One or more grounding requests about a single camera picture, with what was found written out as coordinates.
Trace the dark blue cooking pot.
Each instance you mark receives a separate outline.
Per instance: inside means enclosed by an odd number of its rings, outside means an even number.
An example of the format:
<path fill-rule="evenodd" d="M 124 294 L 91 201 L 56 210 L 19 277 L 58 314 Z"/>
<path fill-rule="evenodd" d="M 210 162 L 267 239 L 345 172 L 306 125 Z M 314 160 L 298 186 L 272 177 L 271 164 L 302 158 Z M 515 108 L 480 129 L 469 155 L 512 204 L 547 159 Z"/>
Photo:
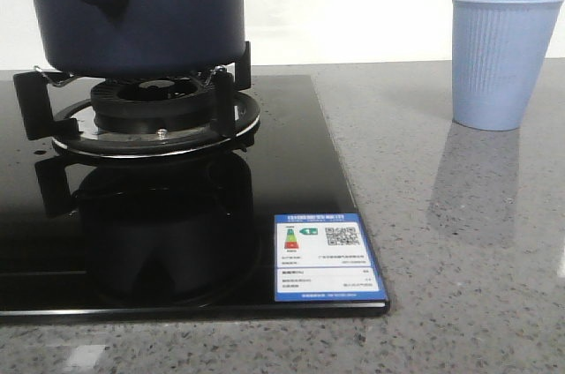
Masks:
<path fill-rule="evenodd" d="M 49 63 L 88 77 L 181 75 L 245 52 L 244 0 L 34 0 Z"/>

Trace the light blue ribbed cup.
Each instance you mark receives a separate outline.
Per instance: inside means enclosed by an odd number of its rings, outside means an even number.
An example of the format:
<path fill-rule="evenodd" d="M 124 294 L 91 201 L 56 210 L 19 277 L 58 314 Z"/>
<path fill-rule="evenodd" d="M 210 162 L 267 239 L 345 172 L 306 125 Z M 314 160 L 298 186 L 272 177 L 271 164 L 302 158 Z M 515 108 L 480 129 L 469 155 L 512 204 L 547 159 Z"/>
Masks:
<path fill-rule="evenodd" d="M 524 118 L 564 0 L 452 0 L 453 120 L 511 131 Z"/>

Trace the black pot support grate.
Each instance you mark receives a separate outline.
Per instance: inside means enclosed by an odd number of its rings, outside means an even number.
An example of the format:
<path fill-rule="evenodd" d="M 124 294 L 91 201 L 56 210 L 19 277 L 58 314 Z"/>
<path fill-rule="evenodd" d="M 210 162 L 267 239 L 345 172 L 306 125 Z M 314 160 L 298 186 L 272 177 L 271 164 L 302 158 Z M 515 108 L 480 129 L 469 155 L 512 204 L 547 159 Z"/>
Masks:
<path fill-rule="evenodd" d="M 160 129 L 152 134 L 118 133 L 98 127 L 94 122 L 91 90 L 88 99 L 54 113 L 48 89 L 68 86 L 76 80 L 70 73 L 35 68 L 14 75 L 13 82 L 29 139 L 51 138 L 59 153 L 89 159 L 157 160 L 209 153 L 221 148 L 245 149 L 252 145 L 260 125 L 260 106 L 246 94 L 251 86 L 250 50 L 246 49 L 234 65 L 233 72 L 224 65 L 216 65 L 191 69 L 183 75 L 104 79 L 102 82 L 186 78 L 212 89 L 215 104 L 207 123 L 181 131 Z"/>

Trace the blue energy label sticker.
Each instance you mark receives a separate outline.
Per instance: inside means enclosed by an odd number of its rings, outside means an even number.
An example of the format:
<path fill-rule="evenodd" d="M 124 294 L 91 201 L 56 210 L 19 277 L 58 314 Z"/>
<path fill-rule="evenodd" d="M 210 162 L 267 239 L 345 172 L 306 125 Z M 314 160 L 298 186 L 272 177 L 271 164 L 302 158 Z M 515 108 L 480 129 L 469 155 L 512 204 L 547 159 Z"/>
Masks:
<path fill-rule="evenodd" d="M 275 216 L 277 302 L 386 302 L 375 256 L 356 213 Z"/>

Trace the black round gas burner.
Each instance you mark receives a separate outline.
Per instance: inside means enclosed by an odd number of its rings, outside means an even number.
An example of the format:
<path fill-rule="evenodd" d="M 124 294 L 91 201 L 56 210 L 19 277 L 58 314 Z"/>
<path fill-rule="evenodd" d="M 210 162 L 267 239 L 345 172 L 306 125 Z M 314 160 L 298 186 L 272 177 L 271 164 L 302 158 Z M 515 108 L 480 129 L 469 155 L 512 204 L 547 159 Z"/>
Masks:
<path fill-rule="evenodd" d="M 106 80 L 91 89 L 95 124 L 118 133 L 181 131 L 207 123 L 215 97 L 190 79 Z"/>

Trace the black glass gas stove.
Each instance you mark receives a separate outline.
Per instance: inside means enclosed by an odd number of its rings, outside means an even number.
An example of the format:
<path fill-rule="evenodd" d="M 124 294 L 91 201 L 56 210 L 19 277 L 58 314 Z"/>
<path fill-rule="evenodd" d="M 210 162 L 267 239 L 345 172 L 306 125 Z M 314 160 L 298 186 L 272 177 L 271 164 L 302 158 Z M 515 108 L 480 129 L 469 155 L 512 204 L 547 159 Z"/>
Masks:
<path fill-rule="evenodd" d="M 57 154 L 49 138 L 27 139 L 4 75 L 2 322 L 387 312 L 389 295 L 386 302 L 275 300 L 275 216 L 360 214 L 311 79 L 260 76 L 251 96 L 260 127 L 243 150 L 85 161 Z"/>

